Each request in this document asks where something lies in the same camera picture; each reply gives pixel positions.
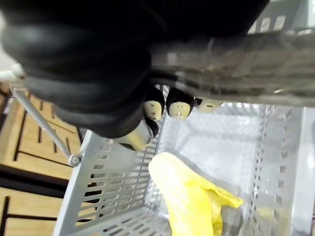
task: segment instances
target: wooden surface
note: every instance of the wooden surface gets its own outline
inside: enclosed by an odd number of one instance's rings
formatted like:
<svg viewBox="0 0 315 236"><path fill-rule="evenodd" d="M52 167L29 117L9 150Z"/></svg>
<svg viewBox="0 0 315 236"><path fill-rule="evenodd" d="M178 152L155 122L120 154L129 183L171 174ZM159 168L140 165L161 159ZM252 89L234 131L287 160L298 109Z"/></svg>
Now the wooden surface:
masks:
<svg viewBox="0 0 315 236"><path fill-rule="evenodd" d="M30 96L31 102L48 121L71 153L81 142L76 127L58 119L51 104ZM36 174L70 179L72 168L46 131L15 102L0 134L0 164Z"/></svg>
<svg viewBox="0 0 315 236"><path fill-rule="evenodd" d="M62 199L0 188L0 235L51 236Z"/></svg>

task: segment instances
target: yellow rag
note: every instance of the yellow rag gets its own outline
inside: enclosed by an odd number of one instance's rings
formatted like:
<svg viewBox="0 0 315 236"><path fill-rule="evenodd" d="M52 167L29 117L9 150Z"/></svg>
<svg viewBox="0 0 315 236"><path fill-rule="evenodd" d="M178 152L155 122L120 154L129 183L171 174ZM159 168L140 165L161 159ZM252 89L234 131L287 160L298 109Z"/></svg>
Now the yellow rag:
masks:
<svg viewBox="0 0 315 236"><path fill-rule="evenodd" d="M168 152L152 159L149 173L165 198L173 236L221 236L221 207L244 203Z"/></svg>

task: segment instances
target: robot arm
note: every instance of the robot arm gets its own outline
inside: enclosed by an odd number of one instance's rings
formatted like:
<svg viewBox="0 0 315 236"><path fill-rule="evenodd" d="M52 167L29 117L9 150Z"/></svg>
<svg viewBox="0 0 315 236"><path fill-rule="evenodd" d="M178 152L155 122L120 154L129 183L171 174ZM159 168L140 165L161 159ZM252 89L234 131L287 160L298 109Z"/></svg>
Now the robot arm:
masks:
<svg viewBox="0 0 315 236"><path fill-rule="evenodd" d="M147 98L153 86L149 48L199 34L245 34L267 2L3 0L2 43L23 66L25 86L54 103L61 119L142 149L157 133L145 121L156 112L143 112L143 104L156 101ZM172 94L169 107L191 107L188 94Z"/></svg>

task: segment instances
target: black stripe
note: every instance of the black stripe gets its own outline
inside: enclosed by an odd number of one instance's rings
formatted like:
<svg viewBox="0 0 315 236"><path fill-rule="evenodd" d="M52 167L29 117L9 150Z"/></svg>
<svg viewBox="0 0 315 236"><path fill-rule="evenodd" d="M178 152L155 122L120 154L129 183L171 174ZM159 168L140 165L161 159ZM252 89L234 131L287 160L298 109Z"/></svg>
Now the black stripe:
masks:
<svg viewBox="0 0 315 236"><path fill-rule="evenodd" d="M17 215L17 214L8 214L7 218L16 218L16 219L28 219L28 220L52 220L56 221L55 217L44 217L44 216L32 216L32 215Z"/></svg>
<svg viewBox="0 0 315 236"><path fill-rule="evenodd" d="M69 138L68 137L65 138L65 144L67 145L68 151L71 153L70 143L69 143Z"/></svg>
<svg viewBox="0 0 315 236"><path fill-rule="evenodd" d="M16 181L16 183L10 183L7 186L5 186L6 188L35 193L35 190L37 189L28 191L30 187L27 187L27 185L32 184L34 186L37 186L38 190L40 189L40 187L47 188L43 191L42 190L39 191L38 194L51 196L51 197L58 197L58 198L63 198L63 195L60 195L60 196L47 195L46 193L48 193L48 189L59 190L59 191L62 191L64 194L65 189L68 185L68 180L66 179L45 176L38 173L15 169L13 167L0 164L0 187L4 187L2 178ZM21 189L17 188L18 183L21 184Z"/></svg>
<svg viewBox="0 0 315 236"><path fill-rule="evenodd" d="M13 161L17 161L18 159L18 152L19 152L19 147L21 144L21 138L22 138L22 133L23 133L23 129L24 129L24 123L25 123L25 117L26 117L26 111L24 111L24 115L23 115L23 119L22 119L22 126L20 129L20 133L19 133L19 139L18 139L18 143L17 146L15 148L15 153L14 153L14 157L13 157Z"/></svg>
<svg viewBox="0 0 315 236"><path fill-rule="evenodd" d="M41 143L41 127L38 127L38 140L37 142L40 144Z"/></svg>
<svg viewBox="0 0 315 236"><path fill-rule="evenodd" d="M50 120L47 120L47 122L50 123L50 124L53 124L53 125L55 125L55 126L57 126L57 127L59 127L59 128L61 128L61 129L64 129L64 130L66 130L66 131L68 131L68 132L70 132L70 133L72 133L72 134L75 134L75 132L73 132L73 131L71 131L71 130L69 130L69 129L67 129L67 128L64 128L64 127L62 127L61 125L58 125L58 124L56 124L56 123L54 123L54 122L52 122L52 121L50 121Z"/></svg>
<svg viewBox="0 0 315 236"><path fill-rule="evenodd" d="M10 198L5 197L3 212L2 212L1 222L0 222L0 236L4 236L4 233L5 233L5 224L6 224L7 213L9 209L9 202L10 202Z"/></svg>
<svg viewBox="0 0 315 236"><path fill-rule="evenodd" d="M57 164L60 164L60 165L63 165L63 166L68 166L68 167L70 167L70 166L67 165L67 164L64 164L64 163L61 163L61 162L58 162L58 161L53 161L53 160L50 160L50 159L47 159L47 158L44 158L44 157L41 157L41 156L37 156L37 155L34 155L34 154L30 154L30 153L25 152L25 151L18 151L18 153L23 153L23 154L26 154L26 155L29 155L29 156L33 156L33 157L42 159L42 160L46 160L46 161L54 162L54 163L57 163Z"/></svg>
<svg viewBox="0 0 315 236"><path fill-rule="evenodd" d="M39 110L40 110L40 111L43 110L43 105L44 105L44 103L43 103L43 101L41 100L40 103L39 103Z"/></svg>

